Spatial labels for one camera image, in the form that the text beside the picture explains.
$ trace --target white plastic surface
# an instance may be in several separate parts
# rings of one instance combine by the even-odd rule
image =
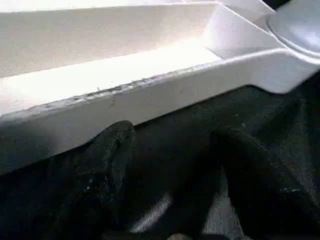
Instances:
[[[141,6],[183,3],[185,0],[9,0],[0,1],[0,11],[36,12],[66,9],[92,9],[118,6]]]
[[[0,13],[0,174],[117,121],[245,85],[283,94],[319,69],[252,23],[272,10],[239,1]]]

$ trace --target dark cloth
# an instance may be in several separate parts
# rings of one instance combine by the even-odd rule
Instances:
[[[5,175],[0,239],[93,239],[119,224],[134,128],[116,123],[88,144]]]
[[[317,235],[319,77],[285,95],[236,89],[137,126],[135,140],[118,123],[2,176],[1,238]]]
[[[277,9],[289,1],[290,0],[264,0],[264,2],[273,9]]]

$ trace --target white plastic shelf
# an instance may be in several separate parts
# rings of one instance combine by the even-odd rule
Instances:
[[[259,27],[274,13],[261,1],[222,2],[0,3],[0,174],[117,121],[140,124],[245,85],[286,93],[319,68]]]

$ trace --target plastic compartment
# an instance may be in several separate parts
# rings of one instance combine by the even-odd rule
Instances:
[[[280,46],[219,3],[2,13],[0,28],[0,114]]]

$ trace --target round gray knob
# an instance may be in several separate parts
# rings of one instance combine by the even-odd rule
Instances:
[[[320,58],[320,0],[292,0],[269,16],[267,24],[288,47]]]

